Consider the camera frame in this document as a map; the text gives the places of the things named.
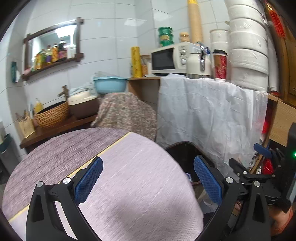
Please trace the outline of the hand with gold nails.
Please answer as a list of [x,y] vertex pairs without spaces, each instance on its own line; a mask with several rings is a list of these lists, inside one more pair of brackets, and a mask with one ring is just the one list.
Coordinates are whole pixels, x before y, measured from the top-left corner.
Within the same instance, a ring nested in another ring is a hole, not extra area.
[[294,212],[295,205],[292,205],[287,213],[283,212],[276,206],[269,207],[269,215],[274,220],[274,223],[271,226],[271,236],[279,235],[284,231],[288,223],[291,221]]

